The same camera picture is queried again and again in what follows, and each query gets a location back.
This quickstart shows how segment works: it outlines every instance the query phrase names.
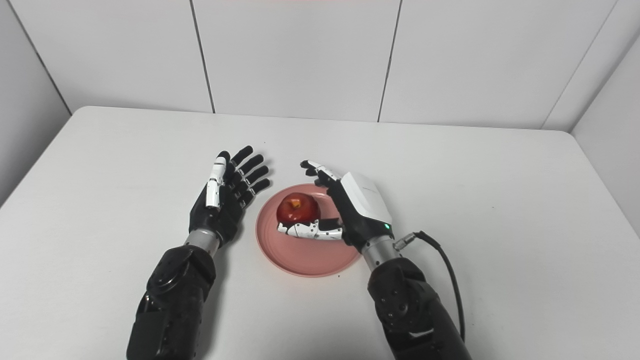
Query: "robotic arm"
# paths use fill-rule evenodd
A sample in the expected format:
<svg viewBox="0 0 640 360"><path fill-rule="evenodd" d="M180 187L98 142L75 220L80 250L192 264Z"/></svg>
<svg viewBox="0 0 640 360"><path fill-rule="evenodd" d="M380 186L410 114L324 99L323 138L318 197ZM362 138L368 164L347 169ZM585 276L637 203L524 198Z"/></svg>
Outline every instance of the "robotic arm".
<svg viewBox="0 0 640 360"><path fill-rule="evenodd" d="M223 151L191 209L189 236L183 246L167 250L149 277L133 324L128 360L189 360L195 355L202 308L216 279L214 255L233 240L244 209L268 179L253 149L233 158Z"/></svg>
<svg viewBox="0 0 640 360"><path fill-rule="evenodd" d="M323 219L313 224L289 227L279 224L278 230L299 238L341 238L363 255L371 269L367 289L397 360L471 360L464 344L460 294L451 264L440 245L423 232L395 240L391 216L384 200L367 177L348 172L340 178L312 161L303 161L300 165L307 170L308 176L317 176L316 185L327 187L327 194L333 199L342 222ZM424 274L399 253L416 237L432 244L443 255L456 290L460 333Z"/></svg>

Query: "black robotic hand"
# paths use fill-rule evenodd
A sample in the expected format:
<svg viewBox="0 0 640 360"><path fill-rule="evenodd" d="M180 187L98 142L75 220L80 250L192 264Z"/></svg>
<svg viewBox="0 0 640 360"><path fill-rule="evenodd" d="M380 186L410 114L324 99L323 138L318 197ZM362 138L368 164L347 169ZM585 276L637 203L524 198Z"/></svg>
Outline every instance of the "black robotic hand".
<svg viewBox="0 0 640 360"><path fill-rule="evenodd" d="M250 146L240 150L233 158L223 151L216 158L209 181L193 204L189 217L189 232L203 229L212 231L220 239L220 247L233 240L244 209L257 193L269 186L262 179L269 168L260 165L264 158L258 154L241 163L253 152Z"/></svg>
<svg viewBox="0 0 640 360"><path fill-rule="evenodd" d="M244 209L268 179L269 169L258 167L253 149L233 158L223 151L189 217L189 236L183 246L167 250L147 282L133 324L128 360L188 360L196 354L202 308L216 278L213 256L235 237Z"/></svg>

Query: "black forearm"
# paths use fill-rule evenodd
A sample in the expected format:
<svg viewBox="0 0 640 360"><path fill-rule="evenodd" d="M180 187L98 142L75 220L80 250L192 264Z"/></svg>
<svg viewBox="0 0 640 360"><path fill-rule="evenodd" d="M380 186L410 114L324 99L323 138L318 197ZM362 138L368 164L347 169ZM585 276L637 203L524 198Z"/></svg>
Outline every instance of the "black forearm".
<svg viewBox="0 0 640 360"><path fill-rule="evenodd" d="M215 278L212 257L203 248L167 250L138 306L128 360L192 359L202 307Z"/></svg>
<svg viewBox="0 0 640 360"><path fill-rule="evenodd" d="M377 266L368 290L397 360L471 360L438 294L409 259Z"/></svg>

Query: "metal wrist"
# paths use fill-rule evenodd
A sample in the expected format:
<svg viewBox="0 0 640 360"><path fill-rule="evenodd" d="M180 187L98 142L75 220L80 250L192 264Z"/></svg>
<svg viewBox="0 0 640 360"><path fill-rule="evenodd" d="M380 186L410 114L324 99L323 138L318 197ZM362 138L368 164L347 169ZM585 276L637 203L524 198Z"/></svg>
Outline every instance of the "metal wrist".
<svg viewBox="0 0 640 360"><path fill-rule="evenodd" d="M371 271L391 259L401 257L394 247L394 241L389 235L377 236L367 241L362 248L362 256Z"/></svg>
<svg viewBox="0 0 640 360"><path fill-rule="evenodd" d="M220 237L214 231L200 228L191 231L184 244L199 247L213 258L220 247Z"/></svg>

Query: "apple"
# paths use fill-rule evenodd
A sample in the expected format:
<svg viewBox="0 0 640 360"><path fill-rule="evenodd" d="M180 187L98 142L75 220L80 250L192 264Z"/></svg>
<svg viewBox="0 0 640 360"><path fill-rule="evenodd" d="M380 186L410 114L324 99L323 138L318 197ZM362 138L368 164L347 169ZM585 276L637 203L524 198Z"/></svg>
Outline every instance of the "apple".
<svg viewBox="0 0 640 360"><path fill-rule="evenodd" d="M276 210L276 219L283 223L314 222L320 218L320 207L311 195L290 193Z"/></svg>

